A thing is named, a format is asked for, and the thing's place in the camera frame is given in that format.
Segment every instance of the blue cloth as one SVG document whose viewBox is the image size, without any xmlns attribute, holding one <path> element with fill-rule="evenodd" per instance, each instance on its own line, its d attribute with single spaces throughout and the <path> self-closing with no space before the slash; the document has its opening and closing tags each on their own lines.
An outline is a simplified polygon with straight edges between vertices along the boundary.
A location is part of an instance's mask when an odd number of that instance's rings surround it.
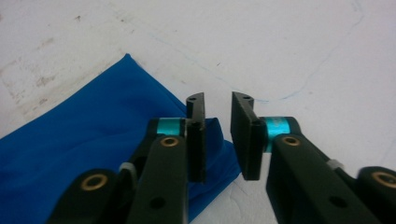
<svg viewBox="0 0 396 224">
<path fill-rule="evenodd" d="M 63 103 L 0 139 L 1 222 L 44 223 L 78 175 L 93 168 L 117 172 L 150 119 L 185 116 L 186 107 L 125 55 Z M 189 184 L 190 220 L 240 172 L 218 120 L 206 125 L 207 182 Z"/>
</svg>

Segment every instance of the white surface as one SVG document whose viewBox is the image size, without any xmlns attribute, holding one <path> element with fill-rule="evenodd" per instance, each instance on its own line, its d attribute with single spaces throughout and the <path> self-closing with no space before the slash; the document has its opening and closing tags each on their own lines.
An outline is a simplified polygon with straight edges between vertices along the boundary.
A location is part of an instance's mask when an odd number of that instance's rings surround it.
<svg viewBox="0 0 396 224">
<path fill-rule="evenodd" d="M 0 137 L 131 53 L 181 101 L 204 91 L 228 139 L 241 91 L 258 116 L 297 118 L 351 175 L 396 170 L 395 1 L 8 0 L 0 31 Z M 262 169 L 193 223 L 276 223 Z"/>
</svg>

